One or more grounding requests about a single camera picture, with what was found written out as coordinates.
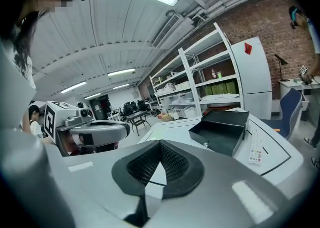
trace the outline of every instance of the red brick wall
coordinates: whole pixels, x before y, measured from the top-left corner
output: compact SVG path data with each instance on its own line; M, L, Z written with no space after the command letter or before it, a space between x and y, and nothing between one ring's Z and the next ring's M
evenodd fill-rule
M193 43L214 30L213 23L216 22L225 32L231 44L258 36L265 50L268 61L271 83L272 98L280 98L280 77L279 64L274 54L278 54L289 64L282 66L284 79L297 78L300 67L305 64L311 66L314 59L314 47L309 33L303 29L292 30L288 8L296 5L295 0L250 0L219 17L206 23L203 27L194 32L187 40L181 43L171 54L169 54L150 74L155 74L161 67L167 64L178 54L180 47L186 49ZM214 51L220 52L219 46L199 56L200 60L213 55ZM147 86L150 84L149 77L140 85L141 95L145 95Z

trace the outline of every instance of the black box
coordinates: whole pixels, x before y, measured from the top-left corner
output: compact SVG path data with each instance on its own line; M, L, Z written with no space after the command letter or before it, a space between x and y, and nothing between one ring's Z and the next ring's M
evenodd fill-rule
M211 111L189 129L190 137L209 149L235 155L245 138L249 112Z

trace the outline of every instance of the ceiling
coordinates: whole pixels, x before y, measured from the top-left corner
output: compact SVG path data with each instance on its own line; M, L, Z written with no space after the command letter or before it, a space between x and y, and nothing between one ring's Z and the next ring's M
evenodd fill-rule
M74 0L43 17L31 46L35 100L87 97L137 84L168 50L152 41L174 9L185 15L197 6L208 9L219 0L179 0L171 7L156 0ZM135 67L134 74L107 73ZM65 94L72 85L87 84Z

